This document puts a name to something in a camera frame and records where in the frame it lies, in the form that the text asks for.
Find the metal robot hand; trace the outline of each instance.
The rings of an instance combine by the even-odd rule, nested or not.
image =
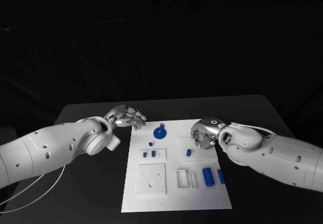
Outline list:
[[[146,126],[146,117],[136,109],[126,105],[114,107],[104,115],[104,118],[111,122],[113,128],[133,126],[139,130],[142,126]]]
[[[205,118],[199,120],[191,130],[191,137],[196,139],[195,145],[201,149],[211,149],[215,140],[220,140],[220,133],[227,124],[217,118]]]

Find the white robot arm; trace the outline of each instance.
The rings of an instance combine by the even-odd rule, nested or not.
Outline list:
[[[104,147],[113,151],[120,144],[113,129],[117,126],[142,129],[145,121],[137,110],[120,105],[104,117],[47,127],[2,145],[0,188],[59,169],[80,154],[96,155]]]
[[[261,135],[253,128],[270,133]],[[276,135],[264,128],[220,119],[202,119],[192,127],[192,138],[201,149],[220,141],[230,159],[258,173],[296,187],[323,192],[323,149],[293,138]]]

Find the white cable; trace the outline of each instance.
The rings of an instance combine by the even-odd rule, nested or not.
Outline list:
[[[246,126],[246,127],[251,127],[251,128],[256,128],[256,129],[260,129],[263,131],[267,131],[270,134],[276,134],[273,131],[270,131],[269,129],[263,128],[263,127],[256,127],[256,126],[250,126],[250,125],[243,125],[243,124],[237,124],[237,123],[233,123],[234,125],[241,125],[241,126]]]
[[[61,175],[59,175],[59,178],[58,178],[57,182],[54,183],[54,185],[52,185],[52,187],[49,188],[49,190],[45,192],[45,194],[44,194],[44,195],[42,195],[42,196],[41,196],[32,203],[29,203],[28,205],[25,205],[25,206],[21,207],[19,209],[23,209],[25,207],[28,207],[29,205],[32,205],[32,204],[34,204],[34,203],[35,203],[35,202],[36,202],[36,201],[38,201],[38,200],[48,194],[48,192],[52,190],[55,184],[58,183],[58,181],[59,181],[59,179],[61,179],[62,172],[61,172]],[[15,210],[12,210],[12,211],[3,211],[3,212],[0,212],[0,214],[2,214],[2,213],[13,212],[13,211],[16,211],[16,210],[19,210],[19,209],[15,209]]]

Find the table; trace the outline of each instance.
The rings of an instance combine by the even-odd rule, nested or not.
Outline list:
[[[139,109],[149,121],[217,117],[227,123],[261,126],[293,137],[261,95],[68,105],[55,124],[103,116],[120,104]],[[3,214],[0,223],[309,223],[323,220],[323,193],[286,185],[250,167],[238,166],[220,146],[217,152],[233,210],[121,213],[132,127],[117,128],[114,134],[121,139],[114,152],[106,149],[94,156],[80,155],[48,195],[25,209]],[[59,173],[61,169],[47,174],[6,210],[34,201],[52,186]],[[22,181],[16,193],[34,180]]]

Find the blue object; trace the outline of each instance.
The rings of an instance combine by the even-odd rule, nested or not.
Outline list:
[[[165,130],[163,127],[165,127],[165,125],[160,124],[160,127],[158,127],[158,128],[155,129],[155,131],[153,131],[153,136],[155,136],[155,138],[158,138],[158,139],[163,139],[165,136],[166,136],[166,130]]]
[[[214,183],[214,176],[212,176],[211,168],[202,169],[202,172],[204,172],[205,185],[208,187],[212,187],[215,185],[215,183]]]
[[[220,175],[220,178],[221,178],[221,184],[225,184],[224,175],[222,175],[221,169],[218,169],[218,175]]]
[[[188,149],[186,156],[191,156],[192,150]]]

